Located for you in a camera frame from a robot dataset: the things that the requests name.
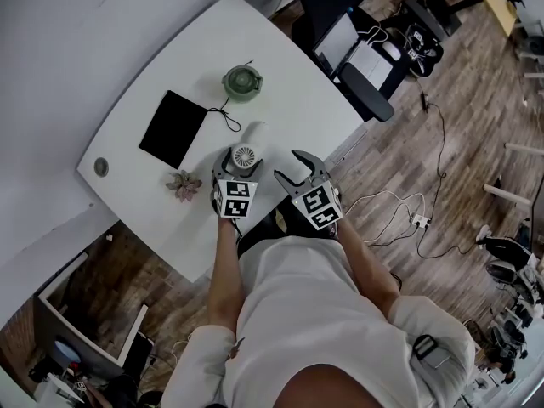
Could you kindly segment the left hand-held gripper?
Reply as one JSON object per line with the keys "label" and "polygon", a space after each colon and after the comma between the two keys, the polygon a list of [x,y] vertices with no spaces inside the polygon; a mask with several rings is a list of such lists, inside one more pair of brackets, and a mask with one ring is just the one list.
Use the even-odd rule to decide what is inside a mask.
{"label": "left hand-held gripper", "polygon": [[231,148],[223,150],[213,164],[212,201],[220,218],[247,218],[264,170],[264,160],[248,170],[230,171]]}

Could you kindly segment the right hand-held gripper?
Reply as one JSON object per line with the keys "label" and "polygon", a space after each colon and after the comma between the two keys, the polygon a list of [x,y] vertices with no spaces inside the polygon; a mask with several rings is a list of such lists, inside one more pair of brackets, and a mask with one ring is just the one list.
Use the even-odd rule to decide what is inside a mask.
{"label": "right hand-held gripper", "polygon": [[283,172],[274,170],[275,179],[289,196],[294,196],[292,204],[316,230],[330,227],[343,218],[343,210],[339,191],[327,177],[324,162],[304,150],[293,150],[292,154],[310,170],[310,175],[296,184]]}

